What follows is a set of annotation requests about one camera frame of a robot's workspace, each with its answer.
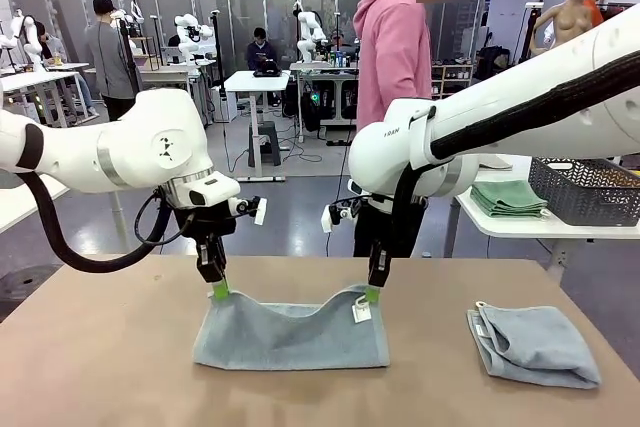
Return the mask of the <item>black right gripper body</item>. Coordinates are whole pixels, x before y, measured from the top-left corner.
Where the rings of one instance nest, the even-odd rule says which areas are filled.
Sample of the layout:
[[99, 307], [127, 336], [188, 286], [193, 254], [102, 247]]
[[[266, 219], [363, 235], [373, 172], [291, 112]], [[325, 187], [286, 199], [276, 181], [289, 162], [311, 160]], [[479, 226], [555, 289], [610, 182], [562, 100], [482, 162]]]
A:
[[381, 244], [384, 248], [396, 248], [400, 240], [400, 224], [393, 215], [393, 201], [370, 199], [368, 204], [372, 212], [371, 246]]

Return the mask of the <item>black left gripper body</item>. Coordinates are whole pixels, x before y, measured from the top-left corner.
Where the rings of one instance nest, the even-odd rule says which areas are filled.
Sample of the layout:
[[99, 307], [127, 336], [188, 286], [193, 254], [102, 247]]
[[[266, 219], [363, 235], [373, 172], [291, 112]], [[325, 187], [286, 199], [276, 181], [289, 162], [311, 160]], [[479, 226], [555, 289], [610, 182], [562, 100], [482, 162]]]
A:
[[174, 216], [182, 237], [204, 244], [211, 238], [231, 235], [236, 230], [228, 204], [210, 207], [175, 209]]

